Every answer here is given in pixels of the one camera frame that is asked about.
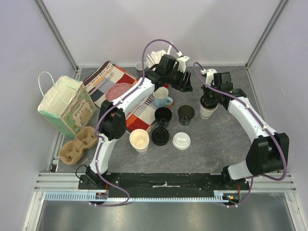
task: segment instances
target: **paper bag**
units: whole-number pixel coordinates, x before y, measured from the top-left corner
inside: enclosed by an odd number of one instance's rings
[[[40,112],[50,123],[66,136],[75,137],[80,129],[88,124],[96,106],[81,81],[61,76],[44,95],[38,106]]]

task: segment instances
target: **light blue mug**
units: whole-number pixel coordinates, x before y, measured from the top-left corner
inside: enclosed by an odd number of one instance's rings
[[[173,99],[168,97],[169,91],[165,87],[161,87],[154,92],[154,103],[158,107],[165,107],[173,103]]]

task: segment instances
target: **wall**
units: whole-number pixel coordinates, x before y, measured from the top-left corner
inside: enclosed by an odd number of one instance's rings
[[[308,215],[308,2],[291,0],[251,67],[267,122],[290,138],[292,173]]]
[[[134,66],[158,38],[202,64],[244,64],[279,0],[44,2],[77,65]],[[167,48],[156,44],[149,52]]]
[[[40,171],[46,171],[57,134],[37,107],[38,75],[55,79],[73,70],[32,0],[5,0],[0,7],[0,224],[20,231]],[[47,91],[52,82],[42,78]]]

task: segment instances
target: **pink plate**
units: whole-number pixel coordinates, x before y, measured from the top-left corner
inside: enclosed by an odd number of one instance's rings
[[[128,83],[118,83],[112,86],[106,93],[106,99],[109,102],[112,102],[113,100],[119,98],[121,95],[123,95],[125,92],[127,92],[129,89],[131,89],[133,85]]]

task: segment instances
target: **black cup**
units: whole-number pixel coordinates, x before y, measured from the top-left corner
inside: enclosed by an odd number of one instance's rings
[[[172,118],[172,112],[167,107],[160,107],[155,111],[154,116],[158,126],[161,128],[166,128]]]
[[[194,117],[194,109],[188,105],[181,106],[178,109],[179,122],[183,125],[188,125]]]

